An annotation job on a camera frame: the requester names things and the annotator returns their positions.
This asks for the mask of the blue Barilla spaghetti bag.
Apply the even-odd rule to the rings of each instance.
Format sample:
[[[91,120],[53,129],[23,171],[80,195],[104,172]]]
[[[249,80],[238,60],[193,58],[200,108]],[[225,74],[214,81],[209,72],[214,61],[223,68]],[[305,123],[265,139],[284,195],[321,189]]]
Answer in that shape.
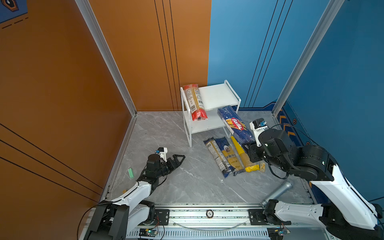
[[[234,111],[232,106],[218,108],[217,113],[240,145],[250,144],[256,141],[254,134]]]

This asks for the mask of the clear white-label spaghetti bag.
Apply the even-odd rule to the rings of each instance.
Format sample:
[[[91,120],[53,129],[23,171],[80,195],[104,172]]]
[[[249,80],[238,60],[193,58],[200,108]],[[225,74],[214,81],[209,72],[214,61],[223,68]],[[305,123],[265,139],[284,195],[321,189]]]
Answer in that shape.
[[[213,158],[215,159],[215,162],[220,168],[220,171],[222,172],[224,178],[227,178],[234,171],[234,168],[227,161],[222,150],[219,148],[219,145],[217,144],[216,140],[214,138],[209,138],[205,140],[204,143],[207,149],[212,154]]]

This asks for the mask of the red spaghetti bag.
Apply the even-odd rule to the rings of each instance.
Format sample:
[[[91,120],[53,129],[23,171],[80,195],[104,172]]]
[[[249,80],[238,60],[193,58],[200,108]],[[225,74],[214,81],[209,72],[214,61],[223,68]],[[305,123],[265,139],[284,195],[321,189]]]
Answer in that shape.
[[[193,121],[207,120],[207,112],[201,97],[200,89],[197,84],[183,86],[187,101],[191,109]]]

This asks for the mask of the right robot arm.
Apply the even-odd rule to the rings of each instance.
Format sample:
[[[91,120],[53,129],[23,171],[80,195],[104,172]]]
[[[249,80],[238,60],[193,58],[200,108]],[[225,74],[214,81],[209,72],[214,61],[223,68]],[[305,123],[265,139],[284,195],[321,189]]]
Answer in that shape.
[[[300,207],[270,200],[268,220],[288,224],[299,221],[318,225],[341,240],[382,240],[383,209],[367,201],[344,176],[336,159],[323,147],[298,147],[283,130],[267,129],[257,140],[242,144],[252,162],[264,160],[288,176],[310,182],[322,191],[329,203]]]

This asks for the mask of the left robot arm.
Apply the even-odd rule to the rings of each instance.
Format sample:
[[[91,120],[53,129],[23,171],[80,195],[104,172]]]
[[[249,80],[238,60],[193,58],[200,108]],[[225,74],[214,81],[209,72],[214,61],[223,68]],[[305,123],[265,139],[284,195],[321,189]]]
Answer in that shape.
[[[166,154],[166,148],[160,148],[149,155],[146,167],[130,190],[112,201],[102,201],[94,206],[84,240],[124,240],[139,224],[152,223],[155,204],[145,199],[161,185],[159,179],[180,167],[186,158],[184,155],[166,158]]]

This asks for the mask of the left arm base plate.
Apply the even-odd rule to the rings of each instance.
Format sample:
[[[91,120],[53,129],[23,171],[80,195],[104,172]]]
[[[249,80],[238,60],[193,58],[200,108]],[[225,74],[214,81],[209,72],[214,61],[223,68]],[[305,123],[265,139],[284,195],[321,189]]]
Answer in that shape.
[[[141,223],[143,226],[154,226],[160,223],[161,226],[167,226],[170,220],[169,209],[155,209],[150,211],[149,217]]]

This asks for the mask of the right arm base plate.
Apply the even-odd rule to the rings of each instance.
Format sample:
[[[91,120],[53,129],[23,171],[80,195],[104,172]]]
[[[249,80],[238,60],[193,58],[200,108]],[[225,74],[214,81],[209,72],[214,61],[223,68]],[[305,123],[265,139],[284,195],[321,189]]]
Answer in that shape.
[[[262,225],[274,225],[274,226],[283,226],[291,225],[291,221],[282,221],[275,214],[264,214],[263,209],[249,209],[249,220],[252,226],[262,226]]]

